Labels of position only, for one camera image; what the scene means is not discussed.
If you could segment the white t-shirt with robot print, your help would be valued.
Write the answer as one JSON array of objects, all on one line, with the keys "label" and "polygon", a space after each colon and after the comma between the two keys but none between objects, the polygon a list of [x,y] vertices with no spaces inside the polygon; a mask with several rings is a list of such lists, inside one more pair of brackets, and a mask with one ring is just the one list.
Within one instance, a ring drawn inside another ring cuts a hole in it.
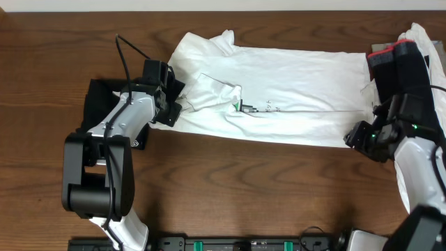
[{"label": "white t-shirt with robot print", "polygon": [[344,147],[378,104],[363,53],[241,47],[226,30],[186,34],[169,65],[185,84],[177,132]]}]

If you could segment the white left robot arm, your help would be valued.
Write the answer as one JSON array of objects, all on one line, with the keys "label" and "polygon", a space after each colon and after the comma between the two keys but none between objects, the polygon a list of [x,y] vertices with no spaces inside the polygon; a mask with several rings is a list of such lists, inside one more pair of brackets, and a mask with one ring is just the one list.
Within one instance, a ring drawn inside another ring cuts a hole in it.
[{"label": "white left robot arm", "polygon": [[181,105],[184,83],[167,63],[145,58],[141,78],[129,77],[116,106],[86,132],[65,140],[61,202],[99,226],[113,250],[146,250],[148,227],[139,219],[134,201],[132,143],[151,123],[172,127]]}]

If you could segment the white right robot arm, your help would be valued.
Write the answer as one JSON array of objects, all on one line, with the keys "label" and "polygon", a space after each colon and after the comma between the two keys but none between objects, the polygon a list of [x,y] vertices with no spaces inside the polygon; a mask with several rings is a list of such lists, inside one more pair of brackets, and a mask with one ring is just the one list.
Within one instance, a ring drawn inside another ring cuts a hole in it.
[{"label": "white right robot arm", "polygon": [[439,129],[422,124],[430,103],[413,86],[374,108],[377,120],[357,122],[345,144],[376,162],[392,160],[407,218],[389,236],[359,229],[345,231],[337,250],[445,249],[445,138]]}]

